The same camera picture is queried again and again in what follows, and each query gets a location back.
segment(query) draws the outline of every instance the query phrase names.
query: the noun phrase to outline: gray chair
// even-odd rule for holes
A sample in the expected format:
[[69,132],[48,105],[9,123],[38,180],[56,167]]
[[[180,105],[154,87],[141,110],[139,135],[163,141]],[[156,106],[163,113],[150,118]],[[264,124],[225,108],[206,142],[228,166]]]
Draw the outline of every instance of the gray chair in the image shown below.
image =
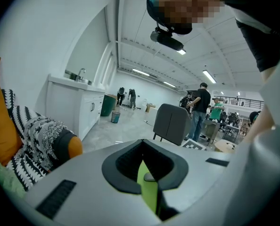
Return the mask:
[[176,145],[181,145],[190,130],[190,117],[186,109],[174,105],[162,104],[158,109],[154,130],[156,135]]

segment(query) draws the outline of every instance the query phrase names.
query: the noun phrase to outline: white cabinet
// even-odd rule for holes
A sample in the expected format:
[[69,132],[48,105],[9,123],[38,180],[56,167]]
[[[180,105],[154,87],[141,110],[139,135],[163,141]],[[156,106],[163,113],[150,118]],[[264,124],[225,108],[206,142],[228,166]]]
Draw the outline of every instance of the white cabinet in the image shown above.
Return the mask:
[[105,92],[88,86],[81,89],[78,82],[68,85],[68,81],[49,81],[46,114],[62,121],[81,140],[100,119]]

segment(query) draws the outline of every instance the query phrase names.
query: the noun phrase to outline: railing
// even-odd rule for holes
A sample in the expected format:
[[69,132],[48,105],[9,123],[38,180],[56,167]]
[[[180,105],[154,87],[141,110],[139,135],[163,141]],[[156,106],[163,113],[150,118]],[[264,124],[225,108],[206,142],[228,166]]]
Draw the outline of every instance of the railing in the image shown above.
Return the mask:
[[249,100],[244,98],[237,98],[237,97],[219,97],[220,102],[223,104],[230,104],[230,105],[240,105],[255,108],[257,110],[262,110],[264,107],[264,102],[260,100]]

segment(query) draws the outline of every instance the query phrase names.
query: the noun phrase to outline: jeans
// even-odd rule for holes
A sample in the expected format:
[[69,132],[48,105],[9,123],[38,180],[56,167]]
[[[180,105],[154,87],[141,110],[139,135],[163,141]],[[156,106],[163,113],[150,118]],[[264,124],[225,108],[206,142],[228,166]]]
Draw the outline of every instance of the jeans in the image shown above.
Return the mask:
[[200,111],[193,112],[188,138],[194,141],[198,141],[198,138],[201,134],[201,130],[203,127],[203,122],[205,120],[205,116],[206,113]]
[[136,108],[136,97],[131,97],[131,108],[133,103],[134,103],[134,108]]

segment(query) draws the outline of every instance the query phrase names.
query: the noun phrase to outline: office chair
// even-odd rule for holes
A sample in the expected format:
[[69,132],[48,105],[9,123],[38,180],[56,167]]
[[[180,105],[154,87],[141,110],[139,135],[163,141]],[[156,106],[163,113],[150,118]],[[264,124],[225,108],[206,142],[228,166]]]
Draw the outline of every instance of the office chair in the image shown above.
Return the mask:
[[237,122],[238,118],[236,117],[235,114],[231,114],[230,116],[228,116],[228,125],[230,125],[232,123],[233,126],[235,126],[235,123]]
[[221,116],[220,116],[221,125],[220,125],[219,130],[224,131],[224,129],[223,129],[222,127],[225,127],[225,126],[226,126],[226,119],[227,119],[227,114],[226,114],[226,112],[223,111],[223,112],[221,113]]

